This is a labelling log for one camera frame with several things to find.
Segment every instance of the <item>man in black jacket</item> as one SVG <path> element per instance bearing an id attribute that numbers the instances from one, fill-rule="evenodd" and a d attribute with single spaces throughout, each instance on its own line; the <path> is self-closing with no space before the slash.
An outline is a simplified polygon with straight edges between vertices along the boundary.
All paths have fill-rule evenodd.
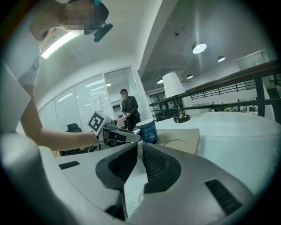
<path id="1" fill-rule="evenodd" d="M 124 99 L 122 101 L 122 112 L 127 117 L 128 130 L 133 131 L 134 126 L 141 121 L 140 114 L 137 110 L 139 106 L 134 96 L 128 96 L 128 91 L 126 89 L 122 89 L 120 94 Z"/>

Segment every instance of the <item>blue cup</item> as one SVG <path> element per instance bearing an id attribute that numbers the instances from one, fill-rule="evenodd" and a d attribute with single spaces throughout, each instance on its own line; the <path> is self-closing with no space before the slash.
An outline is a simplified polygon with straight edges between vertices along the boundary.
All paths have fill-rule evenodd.
<path id="1" fill-rule="evenodd" d="M 157 130 L 153 119 L 141 121 L 136 124 L 140 129 L 142 140 L 147 143 L 155 144 L 157 142 Z"/>

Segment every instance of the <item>desk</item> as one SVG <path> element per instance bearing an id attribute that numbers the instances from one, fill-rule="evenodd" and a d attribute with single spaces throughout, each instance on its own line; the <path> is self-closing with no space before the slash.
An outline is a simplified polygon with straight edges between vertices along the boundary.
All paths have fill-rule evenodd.
<path id="1" fill-rule="evenodd" d="M 190 117 L 185 123 L 163 120 L 156 123 L 156 128 L 199 128 L 198 155 L 238 178 L 254 194 L 266 187 L 280 156 L 280 124 L 237 112 L 207 112 Z"/>

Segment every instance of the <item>white sleeve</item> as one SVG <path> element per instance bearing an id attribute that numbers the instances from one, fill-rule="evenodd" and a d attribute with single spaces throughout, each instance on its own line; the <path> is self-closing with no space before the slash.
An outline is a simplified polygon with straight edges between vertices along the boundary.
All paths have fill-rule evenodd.
<path id="1" fill-rule="evenodd" d="M 35 85 L 40 68 L 40 56 L 35 60 L 31 68 L 18 80 L 21 85 Z"/>

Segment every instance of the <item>black jacket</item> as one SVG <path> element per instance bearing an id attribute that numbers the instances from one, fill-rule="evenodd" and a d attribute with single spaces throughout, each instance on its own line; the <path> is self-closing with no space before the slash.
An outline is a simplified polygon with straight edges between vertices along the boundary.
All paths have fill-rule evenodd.
<path id="1" fill-rule="evenodd" d="M 137 105 L 136 98 L 134 96 L 128 96 L 129 108 L 125 107 L 125 100 L 122 101 L 122 112 L 126 115 L 129 113 L 131 116 L 135 115 L 136 117 L 140 117 L 140 113 L 138 112 L 139 106 Z"/>

